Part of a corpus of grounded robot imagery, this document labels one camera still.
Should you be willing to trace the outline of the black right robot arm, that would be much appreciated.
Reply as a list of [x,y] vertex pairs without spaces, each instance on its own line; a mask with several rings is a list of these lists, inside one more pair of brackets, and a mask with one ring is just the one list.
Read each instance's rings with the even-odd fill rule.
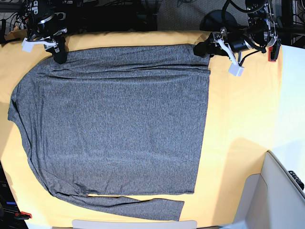
[[35,45],[43,45],[58,64],[67,61],[64,34],[67,28],[60,25],[59,13],[50,0],[26,0],[22,19],[26,22],[27,37],[22,41],[22,50],[31,52]]

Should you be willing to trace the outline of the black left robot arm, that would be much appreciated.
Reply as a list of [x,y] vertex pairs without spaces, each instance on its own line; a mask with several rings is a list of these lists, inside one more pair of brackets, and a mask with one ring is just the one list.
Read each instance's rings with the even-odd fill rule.
[[[247,25],[237,23],[227,11],[234,9],[247,15]],[[193,52],[196,56],[229,56],[247,50],[265,53],[266,49],[280,45],[272,5],[268,0],[246,0],[243,8],[234,1],[227,0],[222,9],[214,10],[204,16],[200,29],[210,31],[204,42],[198,43]]]

